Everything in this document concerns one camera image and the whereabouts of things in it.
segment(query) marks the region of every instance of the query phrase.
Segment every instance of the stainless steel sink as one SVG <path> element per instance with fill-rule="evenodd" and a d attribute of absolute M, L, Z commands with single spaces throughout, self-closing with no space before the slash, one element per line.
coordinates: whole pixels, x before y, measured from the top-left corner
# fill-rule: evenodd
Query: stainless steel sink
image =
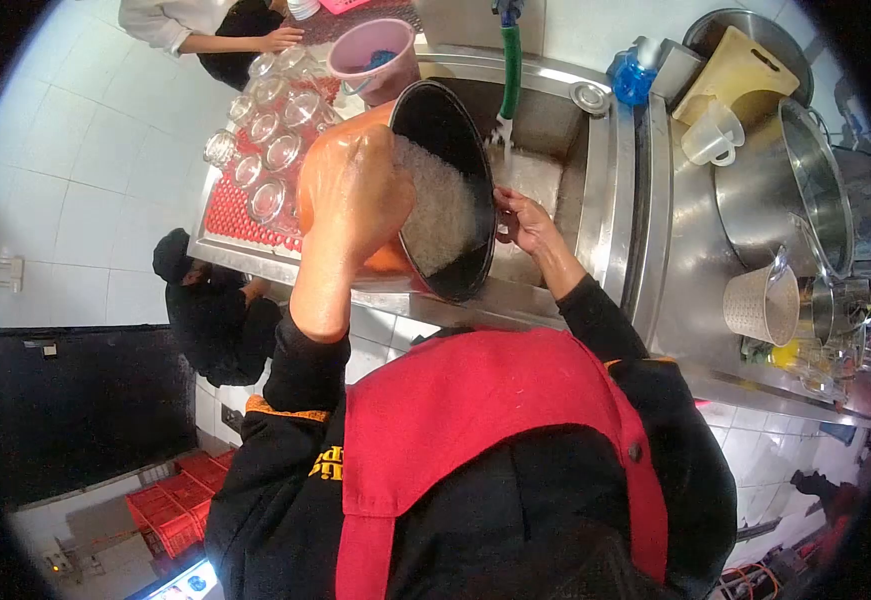
<path fill-rule="evenodd" d="M 496 126 L 505 79 L 501 52 L 417 45 L 422 76 L 453 90 L 489 136 Z M 596 118 L 569 97 L 570 84 L 591 82 L 609 91 L 604 75 L 545 58 L 523 65 L 523 91 L 514 120 L 515 147 L 510 168 L 501 147 L 490 148 L 493 177 L 535 198 L 549 210 L 570 248 L 621 304 L 632 239 L 635 152 L 631 109 L 615 103 Z M 208 198 L 213 176 L 206 183 Z M 248 243 L 206 233 L 201 222 L 189 253 L 274 282 L 292 285 L 297 256 L 285 256 Z M 489 278 L 481 292 L 463 305 L 427 294 L 354 293 L 357 304 L 436 325 L 487 325 L 503 329 L 531 326 L 564 328 L 565 323 L 531 259 L 512 245 L 497 245 Z"/>

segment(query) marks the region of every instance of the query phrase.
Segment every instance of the faucet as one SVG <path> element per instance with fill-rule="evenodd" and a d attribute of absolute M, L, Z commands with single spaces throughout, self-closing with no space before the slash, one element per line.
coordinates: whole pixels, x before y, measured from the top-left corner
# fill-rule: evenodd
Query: faucet
<path fill-rule="evenodd" d="M 501 16 L 502 52 L 505 55 L 505 91 L 499 108 L 499 121 L 511 122 L 519 105 L 522 89 L 522 40 L 519 17 L 525 0 L 492 0 L 492 14 Z"/>

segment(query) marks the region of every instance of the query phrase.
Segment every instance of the wet hand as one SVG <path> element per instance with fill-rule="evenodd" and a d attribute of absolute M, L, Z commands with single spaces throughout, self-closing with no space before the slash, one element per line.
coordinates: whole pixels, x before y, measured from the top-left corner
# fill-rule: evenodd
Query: wet hand
<path fill-rule="evenodd" d="M 411 175 L 393 162 L 394 145 L 392 129 L 376 125 L 325 149 L 319 164 L 326 168 L 316 175 L 306 249 L 331 247 L 346 270 L 353 271 L 398 234 L 415 207 L 415 186 Z"/>
<path fill-rule="evenodd" d="M 282 27 L 267 35 L 258 37 L 259 52 L 282 52 L 302 41 L 305 30 L 294 27 Z"/>
<path fill-rule="evenodd" d="M 542 249 L 561 241 L 555 223 L 537 201 L 501 185 L 496 186 L 492 195 L 500 211 L 500 221 L 508 229 L 506 234 L 496 233 L 496 239 L 502 244 L 514 243 L 535 257 Z"/>

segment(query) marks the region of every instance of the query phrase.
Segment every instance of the black apron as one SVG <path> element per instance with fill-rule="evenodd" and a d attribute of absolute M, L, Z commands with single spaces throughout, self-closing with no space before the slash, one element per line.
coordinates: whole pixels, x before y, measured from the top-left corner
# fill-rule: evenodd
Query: black apron
<path fill-rule="evenodd" d="M 271 10 L 265 0 L 238 0 L 225 15 L 215 31 L 224 38 L 255 38 L 267 36 L 279 29 L 285 20 L 278 11 Z M 213 78 L 238 91 L 245 90 L 249 83 L 249 65 L 258 52 L 216 52 L 199 54 L 205 70 Z"/>

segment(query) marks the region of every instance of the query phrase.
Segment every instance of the uncooked rice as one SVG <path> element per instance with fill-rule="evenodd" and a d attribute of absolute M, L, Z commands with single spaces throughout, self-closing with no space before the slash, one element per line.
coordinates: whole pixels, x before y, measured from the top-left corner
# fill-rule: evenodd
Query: uncooked rice
<path fill-rule="evenodd" d="M 402 238 L 419 272 L 429 277 L 474 246 L 472 189 L 452 165 L 401 135 L 395 137 L 395 161 L 415 184 L 415 209 L 402 225 Z"/>

